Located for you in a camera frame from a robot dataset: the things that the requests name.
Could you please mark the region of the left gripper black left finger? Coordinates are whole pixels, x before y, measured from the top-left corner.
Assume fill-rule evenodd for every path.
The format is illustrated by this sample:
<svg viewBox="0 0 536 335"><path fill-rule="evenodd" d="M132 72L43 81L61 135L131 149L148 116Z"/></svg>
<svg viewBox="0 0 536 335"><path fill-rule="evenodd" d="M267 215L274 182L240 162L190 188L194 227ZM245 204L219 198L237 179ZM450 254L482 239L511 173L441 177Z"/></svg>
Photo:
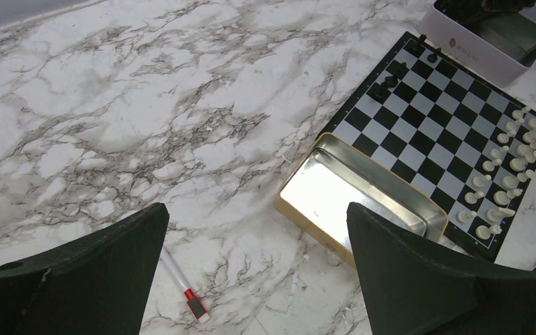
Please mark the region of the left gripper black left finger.
<svg viewBox="0 0 536 335"><path fill-rule="evenodd" d="M0 334L138 334L169 222L154 203L0 266Z"/></svg>

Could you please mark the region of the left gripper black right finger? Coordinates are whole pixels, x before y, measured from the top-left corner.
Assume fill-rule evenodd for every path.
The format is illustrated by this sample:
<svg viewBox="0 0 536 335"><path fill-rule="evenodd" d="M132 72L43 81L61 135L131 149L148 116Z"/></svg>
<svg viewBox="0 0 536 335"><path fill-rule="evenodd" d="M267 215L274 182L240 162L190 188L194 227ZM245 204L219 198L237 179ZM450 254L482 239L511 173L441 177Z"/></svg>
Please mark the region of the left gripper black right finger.
<svg viewBox="0 0 536 335"><path fill-rule="evenodd" d="M374 334L536 334L536 271L458 253L356 202L347 227Z"/></svg>

